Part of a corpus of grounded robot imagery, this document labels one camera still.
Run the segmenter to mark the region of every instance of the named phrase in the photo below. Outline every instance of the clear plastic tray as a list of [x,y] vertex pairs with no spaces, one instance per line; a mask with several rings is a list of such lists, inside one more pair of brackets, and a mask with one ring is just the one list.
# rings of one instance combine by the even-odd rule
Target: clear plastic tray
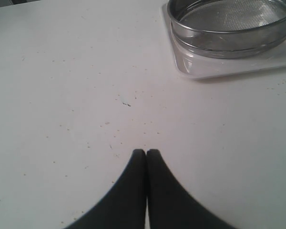
[[195,55],[174,40],[166,7],[166,4],[162,7],[162,13],[175,62],[177,68],[188,77],[205,79],[286,67],[286,41],[267,52],[243,59],[226,60]]

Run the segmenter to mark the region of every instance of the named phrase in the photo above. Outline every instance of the white tabletop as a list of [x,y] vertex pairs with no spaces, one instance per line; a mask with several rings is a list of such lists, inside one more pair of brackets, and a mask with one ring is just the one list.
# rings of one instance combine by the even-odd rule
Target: white tabletop
[[66,227],[135,148],[232,225],[286,229],[286,69],[181,77],[163,4],[0,8],[0,229]]

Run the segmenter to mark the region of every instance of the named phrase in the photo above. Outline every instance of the sieve rim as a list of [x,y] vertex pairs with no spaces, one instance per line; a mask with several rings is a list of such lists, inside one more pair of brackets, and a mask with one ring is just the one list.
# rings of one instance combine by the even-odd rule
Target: sieve rim
[[236,33],[244,33],[244,32],[251,32],[251,31],[256,31],[256,30],[263,30],[263,29],[267,29],[267,28],[271,28],[275,25],[281,24],[283,22],[286,21],[286,17],[281,18],[280,20],[277,20],[275,22],[272,22],[270,24],[267,25],[262,25],[262,26],[258,26],[258,27],[254,27],[254,28],[250,28],[250,29],[244,29],[244,30],[229,30],[229,31],[216,31],[216,30],[201,30],[201,29],[195,29],[186,25],[183,25],[174,15],[172,15],[171,13],[171,5],[172,5],[173,0],[169,0],[169,2],[167,3],[167,13],[170,16],[171,20],[178,24],[179,26],[183,27],[184,29],[190,30],[190,31],[194,31],[194,32],[205,32],[205,33],[219,33],[219,34],[236,34]]

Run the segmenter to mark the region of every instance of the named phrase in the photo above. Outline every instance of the stainless steel sieve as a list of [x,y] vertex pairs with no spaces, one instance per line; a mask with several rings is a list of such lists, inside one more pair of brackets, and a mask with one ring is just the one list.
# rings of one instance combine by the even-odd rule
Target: stainless steel sieve
[[172,33],[186,49],[212,58],[240,58],[286,39],[286,0],[170,0]]

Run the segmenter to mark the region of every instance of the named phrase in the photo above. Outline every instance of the table surface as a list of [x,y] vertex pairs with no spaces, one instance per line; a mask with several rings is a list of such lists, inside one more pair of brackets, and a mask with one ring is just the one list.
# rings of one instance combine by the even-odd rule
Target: table surface
[[184,78],[164,4],[0,8],[0,228],[66,227],[158,148],[222,219],[286,229],[286,69]]

